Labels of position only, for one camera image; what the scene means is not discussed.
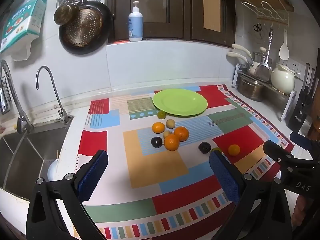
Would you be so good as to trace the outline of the person hand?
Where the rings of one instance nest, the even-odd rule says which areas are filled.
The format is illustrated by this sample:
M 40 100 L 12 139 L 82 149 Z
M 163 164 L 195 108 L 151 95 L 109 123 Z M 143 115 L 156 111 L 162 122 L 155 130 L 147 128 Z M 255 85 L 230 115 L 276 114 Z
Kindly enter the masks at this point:
M 308 200 L 299 195 L 296 200 L 295 208 L 291 217 L 293 226 L 300 226 L 305 218 L 305 211 L 309 207 Z

